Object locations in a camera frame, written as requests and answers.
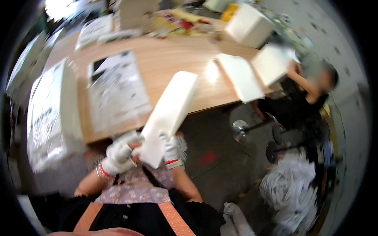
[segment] wooden table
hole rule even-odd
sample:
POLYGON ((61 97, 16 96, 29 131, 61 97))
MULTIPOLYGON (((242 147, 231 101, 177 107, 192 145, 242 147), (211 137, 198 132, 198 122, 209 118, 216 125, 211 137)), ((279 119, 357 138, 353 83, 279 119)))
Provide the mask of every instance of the wooden table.
MULTIPOLYGON (((209 19, 216 30, 224 30, 226 22, 209 19)), ((132 49, 139 67, 144 87, 150 103, 155 106, 165 87, 178 71, 188 71, 200 76, 198 93, 189 112, 198 112, 217 106, 240 101, 231 81, 219 70, 214 58, 219 53, 242 56, 250 61, 258 52, 257 49, 237 44, 228 35, 215 42, 210 35, 200 37, 178 37, 165 40, 148 38, 127 39, 105 45, 96 43, 74 51, 79 32, 57 42, 44 68, 47 71, 54 64, 69 56, 77 65, 79 114, 85 143, 92 143, 109 137, 107 132, 95 133, 91 125, 89 102, 87 96, 87 66, 90 62, 117 52, 132 49)), ((265 94, 273 90, 262 85, 265 94)), ((137 122, 127 122, 117 127, 119 133, 142 127, 149 114, 141 116, 137 122)))

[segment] white glove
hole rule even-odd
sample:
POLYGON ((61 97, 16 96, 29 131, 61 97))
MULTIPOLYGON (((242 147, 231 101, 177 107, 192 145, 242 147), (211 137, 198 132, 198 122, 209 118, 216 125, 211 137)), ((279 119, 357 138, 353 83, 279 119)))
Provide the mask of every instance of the white glove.
POLYGON ((173 136, 170 140, 167 138, 167 134, 160 133, 159 139, 163 146, 163 158, 164 161, 171 161, 178 159, 176 136, 173 136))
POLYGON ((106 149, 106 158, 101 162, 103 171, 110 176, 114 176, 136 167, 135 162, 131 159, 132 149, 128 144, 131 142, 140 142, 141 139, 143 139, 141 136, 120 137, 108 146, 106 149))

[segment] red stain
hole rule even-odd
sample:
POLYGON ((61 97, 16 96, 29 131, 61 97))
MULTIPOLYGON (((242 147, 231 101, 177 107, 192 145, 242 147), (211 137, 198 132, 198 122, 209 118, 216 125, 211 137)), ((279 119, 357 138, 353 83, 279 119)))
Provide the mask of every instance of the red stain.
POLYGON ((198 167, 206 167, 213 163, 217 157, 212 151, 206 151, 203 156, 196 161, 198 167))

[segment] orange polka dot fabric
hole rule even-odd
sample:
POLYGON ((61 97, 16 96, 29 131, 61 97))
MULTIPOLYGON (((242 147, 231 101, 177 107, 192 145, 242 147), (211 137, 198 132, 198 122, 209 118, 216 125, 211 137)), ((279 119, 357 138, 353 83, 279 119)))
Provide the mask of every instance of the orange polka dot fabric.
POLYGON ((80 217, 80 220, 76 224, 73 232, 82 233, 87 232, 92 225, 92 222, 95 220, 97 214, 102 208, 102 203, 89 203, 89 206, 85 210, 84 214, 80 217))
POLYGON ((180 214, 176 211, 175 207, 170 202, 158 204, 161 212, 167 219, 169 225, 177 236, 195 236, 193 231, 181 218, 180 214))

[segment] red bracelet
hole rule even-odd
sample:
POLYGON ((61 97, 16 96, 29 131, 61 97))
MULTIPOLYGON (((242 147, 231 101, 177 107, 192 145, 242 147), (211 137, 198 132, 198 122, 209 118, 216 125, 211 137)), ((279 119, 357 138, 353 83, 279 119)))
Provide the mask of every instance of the red bracelet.
POLYGON ((101 163, 101 162, 100 162, 100 168, 101 168, 101 171, 103 172, 103 174, 104 174, 106 177, 111 177, 110 174, 108 174, 108 173, 106 173, 106 172, 104 171, 104 168, 102 167, 102 163, 101 163))
POLYGON ((178 159, 168 160, 168 161, 166 161, 166 165, 171 164, 171 163, 174 163, 174 162, 176 162, 176 161, 178 161, 178 159))

